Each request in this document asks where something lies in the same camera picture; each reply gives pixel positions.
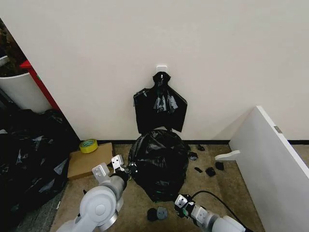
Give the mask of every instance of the cardboard box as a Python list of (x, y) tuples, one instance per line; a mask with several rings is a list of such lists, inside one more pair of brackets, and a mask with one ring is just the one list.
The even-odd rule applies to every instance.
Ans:
[(101, 163), (109, 164), (112, 159), (112, 144), (102, 144), (94, 152), (84, 154), (81, 151), (70, 153), (68, 179), (75, 180), (92, 175), (92, 169)]

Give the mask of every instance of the carpet floor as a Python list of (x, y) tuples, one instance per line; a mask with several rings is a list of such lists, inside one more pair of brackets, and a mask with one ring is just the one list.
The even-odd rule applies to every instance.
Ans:
[[(190, 145), (193, 152), (197, 152), (198, 159), (190, 160), (187, 169), (187, 179), (180, 193), (193, 194), (201, 189), (206, 189), (220, 197), (236, 215), (253, 231), (263, 232), (263, 226), (250, 198), (246, 185), (234, 161), (225, 162), (225, 170), (216, 170), (216, 175), (208, 177), (205, 172), (199, 173), (194, 168), (205, 170), (214, 167), (214, 157), (230, 152), (228, 145), (204, 145), (205, 151), (198, 151), (196, 145)], [(303, 161), (309, 165), (309, 145), (294, 145)], [(121, 154), (125, 163), (131, 145), (114, 145), (115, 154)], [(93, 176), (69, 181), (64, 190), (40, 209), (29, 212), (19, 224), (19, 232), (55, 232), (64, 222), (74, 219), (79, 213), (83, 189), (89, 190), (97, 186)], [(191, 221), (177, 217), (173, 203), (153, 203), (144, 190), (134, 180), (128, 182), (123, 194), (124, 205), (115, 224), (109, 232), (157, 232), (157, 231), (191, 231), (199, 232)], [(61, 199), (58, 210), (56, 206)], [(199, 194), (196, 202), (206, 209), (221, 216), (230, 215), (216, 199), (208, 194)], [(163, 206), (168, 209), (168, 218), (162, 221), (149, 222), (147, 210)]]

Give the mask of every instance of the black plastic bag pile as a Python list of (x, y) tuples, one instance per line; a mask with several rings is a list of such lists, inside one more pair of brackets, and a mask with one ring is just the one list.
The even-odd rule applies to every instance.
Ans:
[(56, 110), (19, 110), (0, 128), (1, 209), (7, 225), (59, 193), (66, 184), (69, 154), (78, 138)]
[(188, 167), (189, 146), (168, 130), (153, 130), (132, 146), (128, 162), (136, 164), (132, 174), (150, 199), (174, 201), (182, 187)]

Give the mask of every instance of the beige carpet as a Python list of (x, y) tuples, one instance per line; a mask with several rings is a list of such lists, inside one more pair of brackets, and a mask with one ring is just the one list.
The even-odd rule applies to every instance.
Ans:
[[(199, 167), (205, 170), (207, 167), (214, 167), (214, 157), (230, 152), (229, 146), (204, 145), (205, 151), (198, 151), (195, 145), (191, 145), (190, 147), (192, 151), (198, 153), (198, 160), (189, 161), (187, 179), (180, 193), (192, 195), (201, 189), (209, 190), (225, 201), (250, 229), (255, 232), (263, 232), (263, 226), (235, 162), (225, 162), (225, 170), (216, 170), (217, 174), (214, 177), (208, 177), (205, 172), (199, 173), (194, 169), (195, 167)], [(125, 163), (127, 162), (130, 148), (131, 145), (114, 146), (115, 153), (123, 155)], [(309, 146), (296, 145), (294, 148), (301, 155), (305, 163), (308, 164)], [(83, 189), (89, 190), (95, 186), (97, 186), (97, 182), (92, 176), (68, 183), (51, 232), (55, 232), (64, 222), (74, 219), (77, 216), (79, 213), (79, 204), (84, 195)], [(153, 203), (134, 180), (128, 182), (123, 197), (124, 206), (120, 211), (118, 220), (108, 230), (109, 232), (200, 231), (191, 221), (177, 217), (173, 209), (173, 203)], [(228, 214), (224, 206), (208, 194), (201, 193), (195, 200), (206, 209), (221, 216)], [(152, 207), (157, 208), (158, 206), (163, 206), (168, 209), (168, 218), (162, 221), (149, 222), (146, 218), (147, 210)]]

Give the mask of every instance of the black baseboard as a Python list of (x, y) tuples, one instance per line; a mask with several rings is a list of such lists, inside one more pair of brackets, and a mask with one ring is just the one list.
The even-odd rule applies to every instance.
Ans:
[(184, 140), (186, 144), (203, 144), (203, 145), (226, 145), (229, 140)]
[[(309, 140), (288, 140), (291, 145), (309, 145)], [(186, 144), (226, 145), (229, 140), (184, 140)], [(98, 140), (98, 144), (134, 144), (135, 140)]]
[(288, 140), (291, 145), (309, 145), (309, 140)]
[[(136, 140), (97, 140), (98, 144), (112, 143), (112, 144), (134, 144)], [(228, 144), (229, 140), (183, 140), (186, 144), (213, 144), (224, 145)]]
[(98, 145), (105, 143), (112, 144), (134, 144), (136, 140), (97, 140)]

